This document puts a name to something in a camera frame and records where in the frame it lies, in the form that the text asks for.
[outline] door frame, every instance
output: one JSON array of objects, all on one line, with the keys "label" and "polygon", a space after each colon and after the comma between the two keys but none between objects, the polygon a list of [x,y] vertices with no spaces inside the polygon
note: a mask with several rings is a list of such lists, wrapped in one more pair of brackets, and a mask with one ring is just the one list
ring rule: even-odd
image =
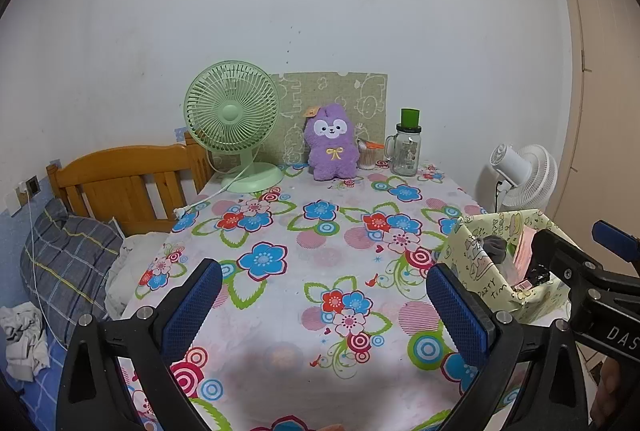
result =
[{"label": "door frame", "polygon": [[564,189],[566,188],[571,164],[574,159],[575,146],[578,140],[578,128],[582,113],[582,95],[584,84],[584,45],[582,42],[582,23],[580,21],[580,7],[578,0],[566,0],[569,9],[569,25],[571,28],[572,53],[572,86],[571,102],[569,106],[569,122],[564,137],[562,158],[558,166],[558,182],[546,206],[546,215],[553,220],[558,212]]}]

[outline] plush toy eye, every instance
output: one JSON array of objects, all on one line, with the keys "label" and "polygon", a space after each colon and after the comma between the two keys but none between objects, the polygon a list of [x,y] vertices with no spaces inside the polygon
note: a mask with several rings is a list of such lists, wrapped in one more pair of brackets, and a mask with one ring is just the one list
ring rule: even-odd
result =
[{"label": "plush toy eye", "polygon": [[326,121],[319,120],[314,122],[314,132],[316,132],[316,135],[324,135],[324,132],[327,131],[328,127],[329,125],[326,123]]},{"label": "plush toy eye", "polygon": [[338,132],[341,134],[347,133],[347,123],[344,122],[342,119],[335,119],[334,128],[338,130]]}]

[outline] stuffed animal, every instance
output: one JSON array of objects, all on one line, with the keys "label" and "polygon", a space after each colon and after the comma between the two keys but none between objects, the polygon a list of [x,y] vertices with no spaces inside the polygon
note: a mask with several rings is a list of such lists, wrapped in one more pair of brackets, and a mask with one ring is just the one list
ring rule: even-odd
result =
[{"label": "stuffed animal", "polygon": [[311,147],[309,166],[315,180],[354,178],[360,153],[354,141],[353,124],[341,104],[327,104],[305,126]]}]

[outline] wooden bed post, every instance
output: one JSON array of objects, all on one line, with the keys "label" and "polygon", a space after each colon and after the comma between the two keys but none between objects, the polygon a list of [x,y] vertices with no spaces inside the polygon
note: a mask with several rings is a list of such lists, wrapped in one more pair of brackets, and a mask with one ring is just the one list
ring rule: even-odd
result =
[{"label": "wooden bed post", "polygon": [[199,193],[213,176],[213,170],[207,159],[207,150],[198,144],[189,132],[185,132],[184,141],[187,143],[187,157],[193,175],[193,183],[196,187],[196,193]]},{"label": "wooden bed post", "polygon": [[49,176],[49,184],[51,184],[51,191],[53,191],[53,196],[61,199],[65,204],[66,210],[71,211],[71,207],[69,206],[69,198],[66,195],[66,191],[58,186],[58,177],[56,173],[58,173],[58,165],[49,164],[47,166],[47,175]]}]

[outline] electric fan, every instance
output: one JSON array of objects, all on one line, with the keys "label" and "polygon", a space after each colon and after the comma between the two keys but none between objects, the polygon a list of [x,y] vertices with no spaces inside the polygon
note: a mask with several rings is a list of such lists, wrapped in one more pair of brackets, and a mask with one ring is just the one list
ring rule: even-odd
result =
[{"label": "electric fan", "polygon": [[558,165],[545,148],[538,144],[513,151],[500,144],[489,159],[491,166],[505,180],[498,186],[496,212],[542,209],[556,187]]},{"label": "electric fan", "polygon": [[282,180],[280,169],[254,162],[252,154],[273,129],[279,111],[275,84],[251,63],[222,61],[191,83],[184,120],[193,138],[209,151],[240,154],[241,164],[224,177],[222,190],[253,193]]}]

